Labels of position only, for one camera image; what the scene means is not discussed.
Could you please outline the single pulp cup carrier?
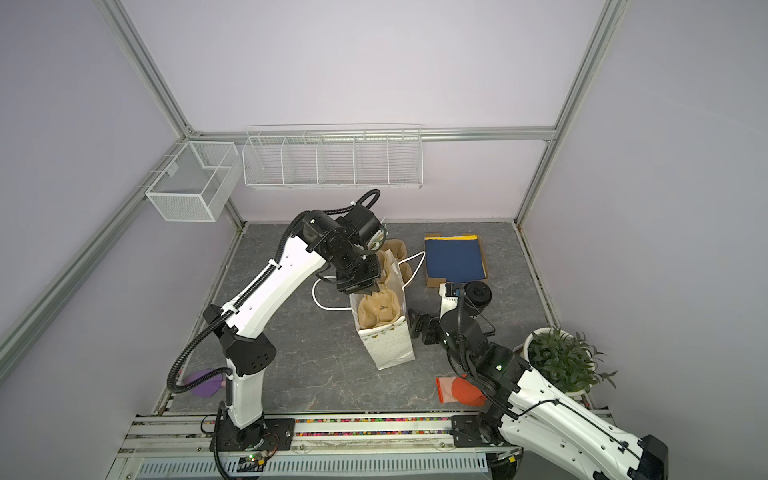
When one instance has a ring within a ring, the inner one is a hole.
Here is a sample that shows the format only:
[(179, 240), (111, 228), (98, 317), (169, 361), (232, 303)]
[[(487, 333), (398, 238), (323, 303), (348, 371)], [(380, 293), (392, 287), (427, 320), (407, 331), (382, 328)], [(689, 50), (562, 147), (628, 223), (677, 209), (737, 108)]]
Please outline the single pulp cup carrier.
[(364, 295), (358, 304), (358, 322), (362, 329), (373, 329), (395, 322), (401, 317), (396, 293), (388, 288)]

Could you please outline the white cartoon gift bag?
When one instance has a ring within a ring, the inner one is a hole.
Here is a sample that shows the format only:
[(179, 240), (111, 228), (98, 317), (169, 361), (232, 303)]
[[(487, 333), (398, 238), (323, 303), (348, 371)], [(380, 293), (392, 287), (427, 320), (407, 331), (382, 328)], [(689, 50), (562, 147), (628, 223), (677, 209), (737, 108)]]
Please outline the white cartoon gift bag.
[(407, 317), (406, 289), (425, 260), (425, 252), (398, 260), (391, 250), (378, 253), (380, 276), (370, 293), (349, 295), (348, 307), (322, 305), (316, 295), (321, 280), (312, 285), (317, 307), (325, 311), (349, 311), (363, 346), (378, 370), (415, 360)]

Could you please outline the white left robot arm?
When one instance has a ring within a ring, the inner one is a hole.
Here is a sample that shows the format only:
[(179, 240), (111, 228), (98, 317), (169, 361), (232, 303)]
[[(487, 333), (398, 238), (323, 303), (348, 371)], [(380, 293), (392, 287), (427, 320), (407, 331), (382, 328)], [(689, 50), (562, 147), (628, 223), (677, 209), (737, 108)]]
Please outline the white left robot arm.
[[(277, 251), (265, 268), (235, 297), (204, 312), (206, 327), (184, 347), (172, 364), (166, 388), (179, 394), (205, 381), (224, 377), (226, 400), (216, 426), (233, 429), (236, 447), (260, 446), (267, 435), (262, 392), (265, 370), (276, 355), (264, 330), (277, 310), (310, 276), (324, 281), (323, 271), (335, 270), (330, 284), (342, 294), (372, 289), (380, 267), (372, 239), (382, 224), (363, 201), (335, 210), (299, 213), (283, 232)], [(180, 372), (194, 349), (210, 334), (219, 339), (226, 364), (188, 383)]]

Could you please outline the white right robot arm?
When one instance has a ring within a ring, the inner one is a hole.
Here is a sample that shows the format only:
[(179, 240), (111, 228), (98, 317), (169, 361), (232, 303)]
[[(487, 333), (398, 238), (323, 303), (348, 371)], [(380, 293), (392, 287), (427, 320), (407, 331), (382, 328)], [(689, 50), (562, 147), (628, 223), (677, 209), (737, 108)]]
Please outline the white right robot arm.
[(666, 479), (669, 449), (613, 426), (561, 392), (522, 356), (492, 342), (464, 289), (440, 296), (439, 343), (458, 377), (478, 388), (482, 445), (533, 452), (579, 479)]

